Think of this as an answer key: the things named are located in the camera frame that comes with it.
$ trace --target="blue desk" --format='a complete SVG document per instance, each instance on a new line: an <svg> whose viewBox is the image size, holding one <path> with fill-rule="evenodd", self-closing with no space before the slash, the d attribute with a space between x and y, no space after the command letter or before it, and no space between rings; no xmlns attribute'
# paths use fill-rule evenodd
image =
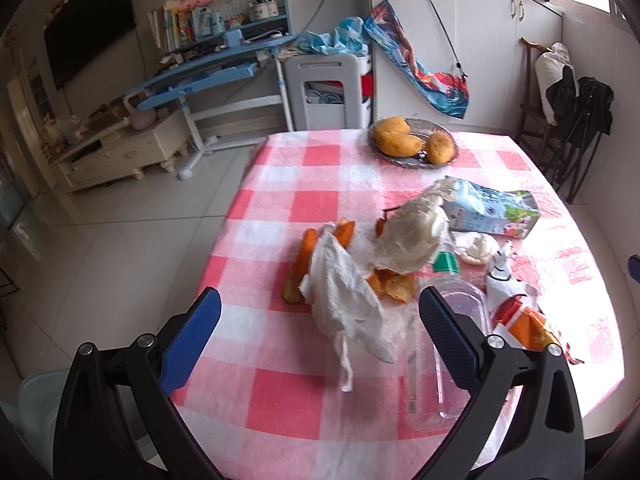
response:
<svg viewBox="0 0 640 480"><path fill-rule="evenodd" d="M206 142L203 142L198 127L196 126L196 121L228 114L230 112L237 112L239 110L281 104L284 109L285 120L287 121L287 130L290 132L293 131L287 88L284 82L284 76L282 75L282 66L276 54L280 51L281 46L290 43L296 38L296 36L283 36L271 40L245 43L235 48L226 48L215 54L209 54L208 56L182 63L176 68L170 68L129 90L127 95L137 94L142 91L145 92L146 99L138 104L138 108L141 110L149 110L150 108L155 108L174 100L180 103L180 108L182 109L184 119L187 122L196 148L196 154L178 172L178 178L180 178L180 180L186 180L191 177L193 168L202 158L202 155L206 153L236 146L247 146L257 142L255 139L251 139L223 144L218 142L215 136L208 137ZM254 54L259 50L266 50L274 57L278 74L279 95L247 99L228 105L208 108L196 113L191 111L186 100L188 95L227 84L231 81L253 77L257 69L256 62L244 62L225 69L222 68L222 62L229 62L238 57L246 57L247 54Z"/></svg>

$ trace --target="green bottle cap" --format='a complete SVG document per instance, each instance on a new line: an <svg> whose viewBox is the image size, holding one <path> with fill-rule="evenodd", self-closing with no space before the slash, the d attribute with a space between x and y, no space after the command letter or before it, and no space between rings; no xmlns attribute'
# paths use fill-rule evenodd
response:
<svg viewBox="0 0 640 480"><path fill-rule="evenodd" d="M436 258L436 261L431 266L433 272L453 272L455 274L460 273L460 266L455 254L440 253Z"/></svg>

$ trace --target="metal screw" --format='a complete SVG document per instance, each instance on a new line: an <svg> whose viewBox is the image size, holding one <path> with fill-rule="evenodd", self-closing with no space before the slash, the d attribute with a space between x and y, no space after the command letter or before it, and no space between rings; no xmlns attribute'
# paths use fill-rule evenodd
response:
<svg viewBox="0 0 640 480"><path fill-rule="evenodd" d="M78 348L78 353L80 355L89 355L94 349L94 345L91 343L82 343L80 348Z"/></svg>
<svg viewBox="0 0 640 480"><path fill-rule="evenodd" d="M489 343L491 348L502 348L504 346L504 339L502 339L499 335L491 335L486 341Z"/></svg>
<svg viewBox="0 0 640 480"><path fill-rule="evenodd" d="M556 343L551 343L546 348L549 350L549 353L551 355L555 355L556 357L558 357L559 355L562 355L562 349Z"/></svg>
<svg viewBox="0 0 640 480"><path fill-rule="evenodd" d="M138 346L140 348L149 348L155 341L153 334L143 334L138 338Z"/></svg>

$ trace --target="dining table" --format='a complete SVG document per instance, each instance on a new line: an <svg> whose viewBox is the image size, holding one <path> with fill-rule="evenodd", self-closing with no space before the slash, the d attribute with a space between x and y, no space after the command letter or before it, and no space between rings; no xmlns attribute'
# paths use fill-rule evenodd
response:
<svg viewBox="0 0 640 480"><path fill-rule="evenodd" d="M538 290L540 310L583 361L570 365L582 416L624 377L616 317L596 261L560 197L511 137L453 132L455 161L416 170L377 156L368 135L270 135L211 241L199 291L218 290L222 316L172 401L229 479L409 479L442 443L455 419L412 424L401 349L386 364L351 345L353 391L341 391L338 356L311 307L286 303L282 288L307 228L347 218L372 233L384 209L447 175L535 198L537 223L526 238L510 238L513 275ZM461 264L462 278L478 286L484 273ZM416 299L403 308L414 312ZM438 413L436 373L425 371L425 378Z"/></svg>

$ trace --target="plate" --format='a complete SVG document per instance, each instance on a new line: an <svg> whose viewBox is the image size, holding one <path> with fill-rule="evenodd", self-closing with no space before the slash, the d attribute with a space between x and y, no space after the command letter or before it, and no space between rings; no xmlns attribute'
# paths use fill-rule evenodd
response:
<svg viewBox="0 0 640 480"><path fill-rule="evenodd" d="M386 153L383 153L382 150L376 144L376 141L373 140L373 129L376 127L378 122L373 123L369 127L369 147L376 153L377 156L388 160L392 164L396 166L401 166L403 168L412 168L412 169L424 169L424 170L437 170L438 168L444 168L451 164L454 160L458 158L458 144L456 140L451 135L451 132L447 130L444 126L440 126L439 124L432 123L431 121L427 121L425 119L405 119L406 123L409 125L409 133L412 136L416 136L419 139L427 140L429 136L433 132L441 132L447 134L450 139L453 141L453 146L455 148L455 153L453 158L447 162L446 164L431 164L426 157L426 152L421 151L418 152L415 156L389 156Z"/></svg>

